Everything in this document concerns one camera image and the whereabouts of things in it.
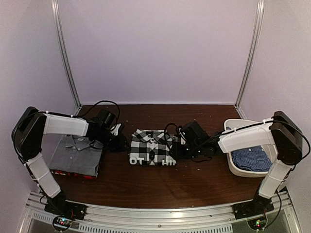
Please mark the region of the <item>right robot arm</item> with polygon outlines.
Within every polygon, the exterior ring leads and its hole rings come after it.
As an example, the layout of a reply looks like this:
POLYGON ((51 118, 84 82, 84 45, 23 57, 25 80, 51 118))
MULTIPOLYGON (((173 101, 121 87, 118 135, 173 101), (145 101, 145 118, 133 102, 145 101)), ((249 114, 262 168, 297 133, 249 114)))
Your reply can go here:
POLYGON ((302 146, 307 139, 282 111, 261 122, 227 119, 224 130, 209 136, 197 122, 177 130, 174 158, 194 159, 216 153, 227 155, 230 171, 240 177, 263 181, 258 186, 249 210, 260 214, 295 166, 304 159, 302 146))

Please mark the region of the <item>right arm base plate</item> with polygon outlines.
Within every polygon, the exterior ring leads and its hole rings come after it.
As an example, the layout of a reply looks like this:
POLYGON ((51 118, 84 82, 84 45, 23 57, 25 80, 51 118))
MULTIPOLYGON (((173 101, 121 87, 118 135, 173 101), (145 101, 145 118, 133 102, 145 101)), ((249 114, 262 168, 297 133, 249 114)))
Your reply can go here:
POLYGON ((271 198, 267 199, 256 193, 251 201, 241 202, 232 206, 235 219, 263 215, 274 210, 271 198))

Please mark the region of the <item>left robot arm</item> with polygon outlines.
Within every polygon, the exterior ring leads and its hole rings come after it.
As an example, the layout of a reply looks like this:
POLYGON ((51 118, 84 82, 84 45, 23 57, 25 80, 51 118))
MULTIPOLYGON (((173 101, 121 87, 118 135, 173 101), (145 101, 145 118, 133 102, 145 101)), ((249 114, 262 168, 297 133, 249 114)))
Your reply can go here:
POLYGON ((15 125, 11 139, 20 161, 26 166, 43 194, 51 199, 51 208, 60 216, 70 211, 64 201, 65 194, 54 179, 42 155, 42 141, 47 134, 86 137, 99 142, 110 152, 123 152, 128 148, 124 125, 118 117, 102 109, 95 117, 66 115, 50 111, 40 111, 33 106, 26 108, 15 125))

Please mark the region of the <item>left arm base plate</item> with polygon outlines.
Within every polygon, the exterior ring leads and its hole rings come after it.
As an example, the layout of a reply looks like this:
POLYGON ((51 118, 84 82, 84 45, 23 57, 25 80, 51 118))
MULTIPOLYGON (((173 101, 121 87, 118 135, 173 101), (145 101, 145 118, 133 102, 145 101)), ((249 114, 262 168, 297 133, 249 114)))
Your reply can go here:
POLYGON ((58 216, 64 216, 73 220, 84 220, 87 206, 67 201, 66 194, 61 191, 54 198, 46 196, 47 204, 44 210, 58 216))

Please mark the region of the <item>black white checked shirt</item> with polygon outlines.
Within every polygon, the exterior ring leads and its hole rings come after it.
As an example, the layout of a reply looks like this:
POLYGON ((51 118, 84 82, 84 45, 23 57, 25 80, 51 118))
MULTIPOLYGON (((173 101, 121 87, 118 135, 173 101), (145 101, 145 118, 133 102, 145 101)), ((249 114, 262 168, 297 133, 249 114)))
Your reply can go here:
POLYGON ((131 165, 175 166, 176 160, 171 156, 173 143, 178 138, 163 130, 140 130, 132 134, 129 163, 131 165))

